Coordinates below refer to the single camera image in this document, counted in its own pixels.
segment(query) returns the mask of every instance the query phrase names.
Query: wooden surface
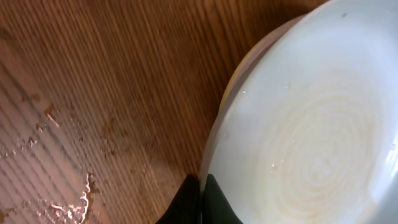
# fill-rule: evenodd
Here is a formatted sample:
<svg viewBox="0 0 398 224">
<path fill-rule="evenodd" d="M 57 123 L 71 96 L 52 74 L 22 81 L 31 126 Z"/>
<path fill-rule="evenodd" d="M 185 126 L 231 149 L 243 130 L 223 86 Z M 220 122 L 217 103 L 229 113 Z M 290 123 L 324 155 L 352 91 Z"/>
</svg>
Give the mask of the wooden surface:
<svg viewBox="0 0 398 224">
<path fill-rule="evenodd" d="M 240 60 L 322 2 L 1 0 L 0 223 L 82 221 L 85 195 L 85 223 L 154 223 Z"/>
</svg>

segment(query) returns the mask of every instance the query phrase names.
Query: brown wood grain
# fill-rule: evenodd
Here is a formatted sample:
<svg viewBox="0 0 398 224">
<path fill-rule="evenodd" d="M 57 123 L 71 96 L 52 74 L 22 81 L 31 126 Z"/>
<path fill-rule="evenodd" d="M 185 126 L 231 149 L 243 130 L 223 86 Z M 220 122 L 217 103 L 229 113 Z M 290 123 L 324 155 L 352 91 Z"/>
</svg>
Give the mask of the brown wood grain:
<svg viewBox="0 0 398 224">
<path fill-rule="evenodd" d="M 87 193 L 86 223 L 154 223 L 241 59 L 322 2 L 1 0 L 0 223 Z"/>
</svg>

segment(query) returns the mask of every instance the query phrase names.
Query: white plate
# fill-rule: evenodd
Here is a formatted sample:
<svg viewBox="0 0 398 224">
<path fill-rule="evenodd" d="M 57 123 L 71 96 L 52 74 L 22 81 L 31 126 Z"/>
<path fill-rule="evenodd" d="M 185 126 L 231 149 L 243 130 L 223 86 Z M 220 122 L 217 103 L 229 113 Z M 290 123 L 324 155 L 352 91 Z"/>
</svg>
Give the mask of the white plate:
<svg viewBox="0 0 398 224">
<path fill-rule="evenodd" d="M 337 0 L 289 30 L 231 90 L 201 189 L 243 223 L 397 223 L 397 12 Z"/>
</svg>

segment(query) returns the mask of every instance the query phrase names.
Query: wooden table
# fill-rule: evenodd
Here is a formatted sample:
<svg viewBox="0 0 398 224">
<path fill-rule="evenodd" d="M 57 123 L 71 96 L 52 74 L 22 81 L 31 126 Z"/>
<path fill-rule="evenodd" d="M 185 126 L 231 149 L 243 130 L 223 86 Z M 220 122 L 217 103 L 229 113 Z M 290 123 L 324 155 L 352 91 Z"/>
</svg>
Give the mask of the wooden table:
<svg viewBox="0 0 398 224">
<path fill-rule="evenodd" d="M 154 223 L 241 59 L 323 1 L 0 1 L 0 223 Z"/>
</svg>

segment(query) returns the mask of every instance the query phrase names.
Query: concentric ring pattern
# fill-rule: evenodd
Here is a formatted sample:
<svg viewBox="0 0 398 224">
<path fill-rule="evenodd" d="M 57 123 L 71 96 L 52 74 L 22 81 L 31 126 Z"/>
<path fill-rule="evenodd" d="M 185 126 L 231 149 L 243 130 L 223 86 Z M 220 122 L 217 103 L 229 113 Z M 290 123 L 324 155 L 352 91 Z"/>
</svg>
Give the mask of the concentric ring pattern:
<svg viewBox="0 0 398 224">
<path fill-rule="evenodd" d="M 253 191 L 266 223 L 357 223 L 375 208 L 369 185 L 386 132 L 380 97 L 365 81 L 329 77 L 292 85 L 274 109 Z"/>
</svg>

